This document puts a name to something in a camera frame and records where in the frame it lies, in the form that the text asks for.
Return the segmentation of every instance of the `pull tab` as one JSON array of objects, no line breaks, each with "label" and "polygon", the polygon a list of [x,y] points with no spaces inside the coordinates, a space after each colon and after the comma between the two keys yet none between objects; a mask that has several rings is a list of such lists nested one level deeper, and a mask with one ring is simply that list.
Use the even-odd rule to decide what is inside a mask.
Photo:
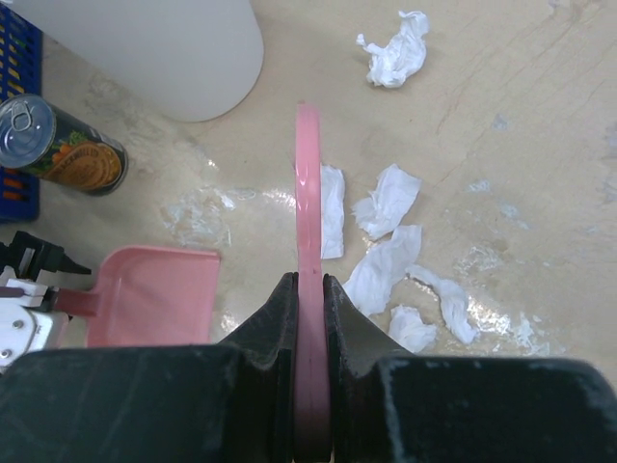
[{"label": "pull tab", "polygon": [[17,102],[11,108],[11,127],[15,132],[23,132],[32,126],[30,108],[25,102]]}]

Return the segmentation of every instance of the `crumpled tissue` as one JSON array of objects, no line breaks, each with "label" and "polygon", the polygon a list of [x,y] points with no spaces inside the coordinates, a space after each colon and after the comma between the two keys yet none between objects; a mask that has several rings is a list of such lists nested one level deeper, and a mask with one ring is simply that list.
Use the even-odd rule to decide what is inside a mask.
[{"label": "crumpled tissue", "polygon": [[437,326],[425,325],[417,309],[398,306],[391,314],[388,335],[412,354],[435,343]]},{"label": "crumpled tissue", "polygon": [[421,226],[400,226],[390,240],[368,250],[343,285],[360,312],[369,316],[386,309],[392,287],[405,278],[406,269],[416,261],[421,244]]},{"label": "crumpled tissue", "polygon": [[467,321],[469,298],[465,290],[452,280],[442,279],[420,265],[409,265],[407,274],[435,291],[440,298],[445,327],[463,344],[471,343],[478,331]]},{"label": "crumpled tissue", "polygon": [[396,164],[377,178],[377,189],[352,208],[358,226],[372,240],[392,232],[416,201],[422,180],[401,170]]},{"label": "crumpled tissue", "polygon": [[345,211],[343,171],[321,166],[321,258],[337,259],[344,254],[343,225]]},{"label": "crumpled tissue", "polygon": [[403,13],[398,34],[382,48],[375,43],[366,44],[364,34],[359,34],[356,44],[370,53],[371,59],[366,80],[375,86],[388,89],[400,87],[405,80],[422,68],[426,58],[426,44],[422,37],[429,30],[428,17],[422,12]]}]

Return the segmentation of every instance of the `white container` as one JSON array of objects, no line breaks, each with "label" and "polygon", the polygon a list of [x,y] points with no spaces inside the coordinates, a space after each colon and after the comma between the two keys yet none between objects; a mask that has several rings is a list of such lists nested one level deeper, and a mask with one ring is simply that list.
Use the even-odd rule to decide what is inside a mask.
[{"label": "white container", "polygon": [[226,113],[263,62],[249,0],[0,1],[179,121]]}]

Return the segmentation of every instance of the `beige floor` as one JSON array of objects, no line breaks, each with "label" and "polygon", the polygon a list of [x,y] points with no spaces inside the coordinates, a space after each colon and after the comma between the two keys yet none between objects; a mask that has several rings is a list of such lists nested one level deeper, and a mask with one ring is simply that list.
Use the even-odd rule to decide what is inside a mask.
[{"label": "beige floor", "polygon": [[[296,268],[294,112],[303,99],[322,111],[323,158],[345,173],[348,212],[392,162],[423,179],[404,223],[424,227],[420,263],[462,284],[482,330],[464,347],[441,328],[429,352],[582,358],[617,384],[617,2],[254,5],[263,72],[245,101],[208,123],[159,116],[49,42],[44,96],[121,140],[132,166],[106,198],[44,185],[39,221],[0,237],[25,228],[92,267],[125,244],[216,248],[218,340]],[[426,65],[401,89],[374,89],[355,38],[385,45],[399,8],[429,16]],[[324,265],[341,281],[368,243],[351,216],[345,239],[345,257]],[[391,306],[399,303],[441,324],[422,288],[400,284]],[[387,326],[389,315],[376,321]]]}]

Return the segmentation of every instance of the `scratch mark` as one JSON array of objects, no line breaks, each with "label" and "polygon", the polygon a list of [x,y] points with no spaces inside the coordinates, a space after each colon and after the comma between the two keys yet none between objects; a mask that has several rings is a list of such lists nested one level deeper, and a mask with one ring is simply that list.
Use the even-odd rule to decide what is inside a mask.
[{"label": "scratch mark", "polygon": [[98,454],[100,456],[102,456],[105,453],[105,451],[107,451],[107,448],[109,447],[109,445],[112,442],[112,439],[114,438],[114,434],[116,434],[116,431],[118,431],[118,429],[120,428],[122,421],[128,411],[128,408],[129,408],[128,406],[131,403],[131,400],[133,399],[133,397],[135,396],[135,392],[137,391],[137,385],[139,384],[140,379],[142,378],[143,372],[144,372],[144,357],[140,356],[137,362],[137,366],[135,367],[135,372],[133,373],[133,377],[131,378],[131,382],[128,386],[128,391],[126,393],[126,396],[124,397],[124,400],[122,401],[120,405],[120,410],[117,413],[116,417],[114,418],[114,421],[112,422],[111,426],[109,426],[107,435],[105,436],[103,443],[98,449]]}]

